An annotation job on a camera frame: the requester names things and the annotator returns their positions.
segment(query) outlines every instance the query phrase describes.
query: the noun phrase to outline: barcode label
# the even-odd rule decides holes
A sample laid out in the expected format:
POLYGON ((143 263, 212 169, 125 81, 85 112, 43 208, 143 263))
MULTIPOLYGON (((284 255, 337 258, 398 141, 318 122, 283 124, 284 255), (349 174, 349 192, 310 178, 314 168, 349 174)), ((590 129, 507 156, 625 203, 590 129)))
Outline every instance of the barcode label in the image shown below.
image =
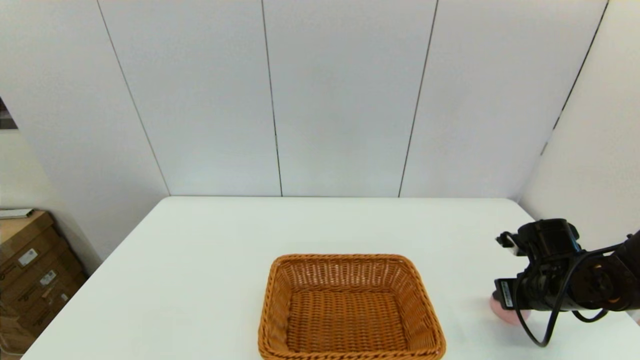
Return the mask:
POLYGON ((40 279, 40 285, 42 286, 49 285, 49 283, 53 281, 53 279, 55 279, 56 276, 57 276, 56 272, 53 270, 50 270, 42 277, 42 279, 40 279))
POLYGON ((36 252, 36 250, 34 249, 29 249, 29 251, 25 252, 18 259, 18 262, 20 263, 20 266, 25 267, 37 257, 38 257, 38 252, 36 252))
POLYGON ((507 307, 513 307, 513 302, 511 301, 511 292, 509 291, 509 284, 506 281, 501 281, 500 286, 502 287, 502 294, 504 295, 504 304, 507 307))

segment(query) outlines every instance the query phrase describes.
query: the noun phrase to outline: stacked cardboard boxes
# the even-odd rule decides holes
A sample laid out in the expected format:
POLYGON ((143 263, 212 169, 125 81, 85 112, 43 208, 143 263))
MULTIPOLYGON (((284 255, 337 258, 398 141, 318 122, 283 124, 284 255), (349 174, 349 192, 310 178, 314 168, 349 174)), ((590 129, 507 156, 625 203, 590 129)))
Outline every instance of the stacked cardboard boxes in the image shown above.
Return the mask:
POLYGON ((86 277, 45 211, 0 220, 0 345, 24 352, 86 277))

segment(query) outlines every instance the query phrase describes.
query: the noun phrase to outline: white table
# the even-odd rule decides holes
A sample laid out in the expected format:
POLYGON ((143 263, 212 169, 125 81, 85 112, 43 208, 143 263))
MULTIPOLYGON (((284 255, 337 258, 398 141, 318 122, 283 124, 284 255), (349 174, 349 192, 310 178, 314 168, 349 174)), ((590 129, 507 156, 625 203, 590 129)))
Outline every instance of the white table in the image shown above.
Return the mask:
MULTIPOLYGON (((260 359, 272 260, 289 253, 396 253, 422 275, 445 359, 637 359, 625 313, 561 314, 547 348, 501 322, 493 280, 527 260, 494 237, 532 219, 504 199, 171 197, 96 271, 23 360, 260 359)), ((548 313, 534 314, 541 334, 548 313)))

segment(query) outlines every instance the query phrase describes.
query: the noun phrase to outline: pink object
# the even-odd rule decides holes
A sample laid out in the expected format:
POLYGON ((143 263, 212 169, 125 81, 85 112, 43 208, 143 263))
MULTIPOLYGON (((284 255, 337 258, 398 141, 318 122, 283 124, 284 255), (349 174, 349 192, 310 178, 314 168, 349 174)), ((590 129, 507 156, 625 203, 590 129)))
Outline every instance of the pink object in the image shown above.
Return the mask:
MULTIPOLYGON (((489 305, 491 306, 493 313, 503 319, 506 323, 511 325, 520 325, 520 320, 514 310, 503 309, 500 302, 495 300, 493 297, 489 298, 489 305)), ((522 318, 526 320, 529 318, 529 315, 531 315, 531 310, 522 310, 520 313, 522 314, 522 318)))

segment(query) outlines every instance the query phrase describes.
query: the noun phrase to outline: wicker basket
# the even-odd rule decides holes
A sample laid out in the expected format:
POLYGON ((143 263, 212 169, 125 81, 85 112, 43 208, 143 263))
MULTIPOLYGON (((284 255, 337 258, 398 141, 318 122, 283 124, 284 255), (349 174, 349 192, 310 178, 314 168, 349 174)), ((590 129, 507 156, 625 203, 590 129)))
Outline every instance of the wicker basket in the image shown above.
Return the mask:
POLYGON ((398 255, 286 255, 271 265, 264 359, 440 359, 445 340, 414 265, 398 255))

